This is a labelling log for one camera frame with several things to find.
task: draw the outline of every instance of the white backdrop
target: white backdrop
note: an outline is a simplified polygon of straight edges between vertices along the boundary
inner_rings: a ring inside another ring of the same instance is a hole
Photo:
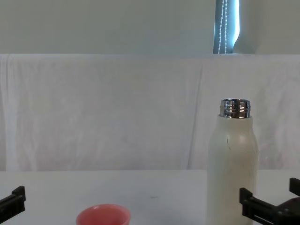
[[[260,169],[299,169],[299,74],[298,55],[4,55],[0,166],[205,169],[220,100],[248,98]]]
[[[213,51],[214,0],[1,0],[0,53]]]
[[[241,0],[235,53],[300,54],[300,1]]]

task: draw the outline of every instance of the white bottle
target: white bottle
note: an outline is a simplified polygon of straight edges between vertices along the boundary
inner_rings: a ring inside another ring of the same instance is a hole
[[[255,192],[258,149],[250,101],[223,99],[210,139],[206,225],[251,225],[242,216],[240,188]]]

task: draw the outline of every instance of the white wall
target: white wall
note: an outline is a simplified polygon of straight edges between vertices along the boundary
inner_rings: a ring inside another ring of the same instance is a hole
[[[214,0],[1,0],[0,53],[213,51]]]
[[[241,0],[235,53],[300,54],[299,0]]]

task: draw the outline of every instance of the black clamp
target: black clamp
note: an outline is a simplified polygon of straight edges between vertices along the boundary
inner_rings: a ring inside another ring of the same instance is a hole
[[[300,196],[300,180],[290,178],[290,192]],[[243,216],[263,225],[300,225],[300,197],[274,206],[253,197],[245,188],[240,189]]]
[[[20,186],[13,190],[11,195],[0,200],[0,224],[25,211],[25,187]]]

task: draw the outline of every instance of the pink cup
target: pink cup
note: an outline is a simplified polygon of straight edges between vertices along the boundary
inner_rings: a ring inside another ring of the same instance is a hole
[[[82,211],[76,219],[77,225],[129,225],[128,209],[114,204],[95,205]]]

